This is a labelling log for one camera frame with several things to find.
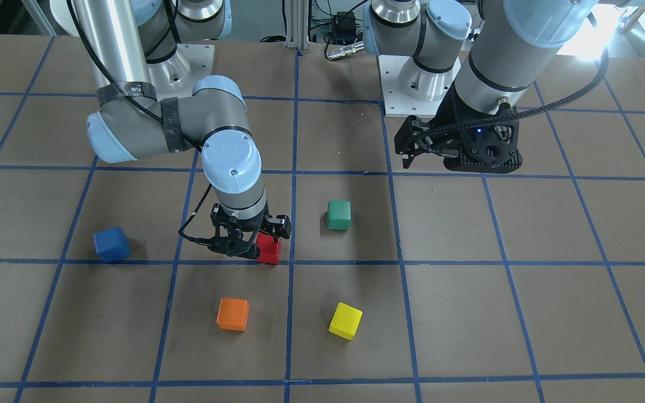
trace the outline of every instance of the electrical cable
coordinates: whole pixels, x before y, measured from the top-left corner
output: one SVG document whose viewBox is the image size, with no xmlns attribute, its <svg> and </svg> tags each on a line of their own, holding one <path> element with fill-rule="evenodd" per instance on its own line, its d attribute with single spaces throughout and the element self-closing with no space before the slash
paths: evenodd
<svg viewBox="0 0 645 403">
<path fill-rule="evenodd" d="M 185 230 L 185 229 L 186 229 L 186 227 L 190 224 L 190 222 L 191 222 L 191 221 L 193 221 L 193 219 L 195 218 L 195 215 L 196 215 L 196 214 L 198 214 L 198 211 L 200 210 L 200 207 L 201 207 L 201 206 L 203 206 L 203 203 L 204 203 L 205 199 L 208 197 L 208 193 L 210 193 L 210 192 L 211 192 L 211 188 L 212 188 L 212 186 L 213 186 L 212 184 L 208 184 L 208 188 L 207 188 L 207 189 L 205 189 L 205 193 L 203 194 L 203 197 L 202 197 L 202 198 L 200 199 L 200 201 L 198 202 L 198 205 L 197 205 L 197 206 L 195 206 L 195 209 L 194 209 L 194 210 L 193 210 L 193 212 L 190 214 L 190 217 L 186 220 L 186 222 L 183 224 L 183 226 L 181 226 L 181 228 L 179 229 L 179 235 L 181 235 L 181 237 L 182 237 L 183 239 L 185 239 L 185 240 L 187 240 L 187 241 L 190 241 L 190 242 L 193 242 L 193 243 L 195 243 L 195 244 L 205 245 L 205 244 L 204 244 L 204 243 L 202 243 L 202 242 L 208 241 L 208 239 L 192 237 L 192 236 L 190 236 L 190 235 L 187 235 L 187 234 L 184 232 L 184 230 Z"/>
<path fill-rule="evenodd" d="M 172 15 L 169 18 L 169 28 L 164 32 L 163 36 L 156 42 L 156 44 L 151 48 L 151 50 L 147 51 L 145 54 L 143 54 L 144 57 L 151 56 L 151 54 L 158 49 L 159 46 L 163 43 L 163 40 L 171 33 L 171 31 L 174 29 L 174 24 L 176 23 L 176 17 L 179 15 L 179 0 L 176 0 L 176 7 L 174 7 L 174 15 Z"/>
<path fill-rule="evenodd" d="M 345 20 L 345 18 L 348 18 L 348 15 L 350 15 L 351 12 L 355 11 L 356 8 L 360 7 L 361 5 L 363 5 L 364 3 L 367 3 L 367 2 L 368 2 L 368 0 L 362 0 L 361 2 L 357 3 L 355 5 L 355 7 L 350 8 L 350 10 L 348 12 L 346 12 L 345 15 L 343 15 L 343 18 L 340 18 L 340 20 Z M 330 57 L 328 57 L 328 48 L 330 48 L 330 41 L 325 41 L 325 42 L 326 42 L 325 43 L 325 49 L 322 51 L 322 55 L 325 56 L 325 59 L 328 62 L 333 62 L 334 60 L 330 59 Z"/>
<path fill-rule="evenodd" d="M 498 123 L 509 122 L 511 120 L 529 118 L 531 116 L 539 115 L 540 113 L 545 113 L 550 110 L 561 107 L 563 105 L 566 105 L 569 102 L 573 102 L 574 100 L 580 99 L 580 97 L 583 97 L 584 95 L 588 94 L 597 85 L 599 85 L 599 82 L 601 82 L 601 80 L 604 79 L 604 74 L 606 74 L 606 70 L 608 67 L 609 67 L 609 51 L 606 48 L 604 48 L 604 51 L 601 53 L 601 64 L 599 65 L 599 72 L 596 73 L 596 76 L 591 80 L 591 82 L 589 82 L 589 84 L 584 86 L 582 89 L 574 92 L 573 94 L 568 95 L 563 99 L 551 102 L 547 105 L 536 107 L 530 110 L 525 110 L 523 112 L 512 113 L 504 116 L 494 116 L 492 118 L 471 120 L 468 122 L 460 122 L 460 123 L 454 123 L 451 125 L 440 126 L 438 128 L 432 128 L 423 133 L 424 135 L 417 140 L 417 145 L 423 150 L 428 151 L 428 149 L 430 149 L 430 145 L 427 145 L 425 143 L 425 140 L 430 136 L 444 134 L 455 130 L 464 130 L 464 129 L 474 128 L 479 126 L 495 125 Z"/>
<path fill-rule="evenodd" d="M 72 3 L 72 0 L 66 0 L 66 3 L 69 7 L 69 13 L 71 15 L 72 21 L 74 22 L 74 26 L 76 27 L 76 31 L 79 33 L 79 37 L 81 38 L 82 44 L 84 44 L 84 49 L 86 49 L 86 53 L 89 54 L 89 57 L 96 65 L 97 69 L 99 69 L 101 74 L 103 74 L 103 76 L 106 77 L 108 82 L 110 82 L 111 85 L 113 85 L 113 87 L 118 91 L 118 94 L 123 95 L 124 94 L 123 89 L 116 82 L 114 77 L 111 76 L 111 72 L 109 72 L 106 66 L 103 65 L 103 63 L 101 62 L 101 59 L 97 56 L 93 47 L 91 46 L 91 42 L 86 36 L 86 32 L 84 32 L 84 29 L 82 28 L 81 23 L 79 22 L 79 18 L 76 16 L 76 11 L 74 10 L 74 4 Z M 161 118 L 160 116 L 156 115 L 156 113 L 151 112 L 145 106 L 138 103 L 138 101 L 133 99 L 133 97 L 129 95 L 124 95 L 124 99 L 128 100 L 128 102 L 131 105 L 135 106 L 138 110 L 140 110 L 141 112 L 145 113 L 156 122 L 159 122 L 161 123 L 161 125 L 163 125 L 163 118 Z M 189 135 L 183 132 L 181 132 L 181 137 L 183 137 L 184 140 L 188 141 L 190 145 L 194 146 L 195 149 L 200 151 L 201 148 L 200 148 L 200 143 L 198 141 L 195 141 L 194 139 L 192 139 L 192 137 L 190 137 Z"/>
</svg>

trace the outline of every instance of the green block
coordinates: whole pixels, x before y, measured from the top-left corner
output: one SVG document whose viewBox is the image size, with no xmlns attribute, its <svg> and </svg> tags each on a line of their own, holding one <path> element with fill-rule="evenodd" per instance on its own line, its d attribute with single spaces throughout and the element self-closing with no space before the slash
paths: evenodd
<svg viewBox="0 0 645 403">
<path fill-rule="evenodd" d="M 328 202 L 328 229 L 350 229 L 350 202 L 343 200 L 330 200 Z"/>
</svg>

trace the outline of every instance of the light blue joint cap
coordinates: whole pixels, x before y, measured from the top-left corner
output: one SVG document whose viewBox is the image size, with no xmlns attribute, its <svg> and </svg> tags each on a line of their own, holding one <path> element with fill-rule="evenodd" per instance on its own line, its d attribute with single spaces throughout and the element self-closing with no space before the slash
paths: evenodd
<svg viewBox="0 0 645 403">
<path fill-rule="evenodd" d="M 369 2 L 365 3 L 363 7 L 363 42 L 365 51 L 369 54 L 380 54 L 372 25 L 372 7 L 370 7 Z"/>
<path fill-rule="evenodd" d="M 100 112 L 89 115 L 86 125 L 91 148 L 101 160 L 107 163 L 136 161 L 136 158 L 113 135 Z"/>
<path fill-rule="evenodd" d="M 471 27 L 471 15 L 455 0 L 430 0 L 427 15 L 440 31 L 458 41 L 463 41 Z"/>
<path fill-rule="evenodd" d="M 193 86 L 192 94 L 195 95 L 196 92 L 205 90 L 206 88 L 222 90 L 235 95 L 238 99 L 240 99 L 240 102 L 243 102 L 243 106 L 246 107 L 246 110 L 248 110 L 248 107 L 245 105 L 245 101 L 243 100 L 243 95 L 240 94 L 240 88 L 238 88 L 238 84 L 236 84 L 232 79 L 229 79 L 226 76 L 204 77 L 204 79 L 199 80 L 199 82 L 197 82 Z"/>
<path fill-rule="evenodd" d="M 231 11 L 230 0 L 224 0 L 223 6 L 225 7 L 225 10 L 223 10 L 225 12 L 225 15 L 223 15 L 225 20 L 223 20 L 223 30 L 221 31 L 221 34 L 218 35 L 218 39 L 230 35 L 231 29 L 233 28 L 233 11 Z"/>
<path fill-rule="evenodd" d="M 560 48 L 581 28 L 599 0 L 504 0 L 514 32 L 532 46 Z"/>
<path fill-rule="evenodd" d="M 136 26 L 144 25 L 158 11 L 163 0 L 130 0 Z"/>
<path fill-rule="evenodd" d="M 233 129 L 221 130 L 205 141 L 200 164 L 208 181 L 228 194 L 240 194 L 253 187 L 262 168 L 253 139 Z"/>
</svg>

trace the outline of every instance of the red block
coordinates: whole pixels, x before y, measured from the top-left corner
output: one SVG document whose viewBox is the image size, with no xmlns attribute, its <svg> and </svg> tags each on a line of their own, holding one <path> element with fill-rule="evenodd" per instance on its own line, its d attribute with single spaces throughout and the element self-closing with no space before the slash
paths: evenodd
<svg viewBox="0 0 645 403">
<path fill-rule="evenodd" d="M 282 247 L 280 239 L 276 242 L 275 238 L 271 237 L 271 235 L 258 233 L 255 244 L 260 248 L 259 263 L 267 263 L 269 265 L 277 265 L 279 263 L 280 247 Z"/>
</svg>

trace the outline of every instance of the white mounting plate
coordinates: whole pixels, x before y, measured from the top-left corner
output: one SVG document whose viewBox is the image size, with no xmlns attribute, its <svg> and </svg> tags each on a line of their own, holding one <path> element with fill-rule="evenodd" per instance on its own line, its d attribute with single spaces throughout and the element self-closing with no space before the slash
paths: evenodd
<svg viewBox="0 0 645 403">
<path fill-rule="evenodd" d="M 409 115 L 433 118 L 442 101 L 428 102 L 413 99 L 400 89 L 399 82 L 397 82 L 397 76 L 409 58 L 410 56 L 387 56 L 384 54 L 378 57 L 382 97 L 385 100 L 385 115 L 390 118 L 406 118 Z M 456 77 L 460 68 L 461 64 L 458 58 L 455 61 L 455 66 L 452 67 L 453 77 Z"/>
<path fill-rule="evenodd" d="M 158 100 L 169 99 L 170 97 L 190 97 L 193 86 L 208 77 L 213 72 L 213 57 L 216 55 L 216 47 L 212 44 L 179 44 L 179 50 L 190 62 L 190 74 L 181 77 L 176 82 L 156 82 L 151 74 L 151 79 L 156 87 Z"/>
</svg>

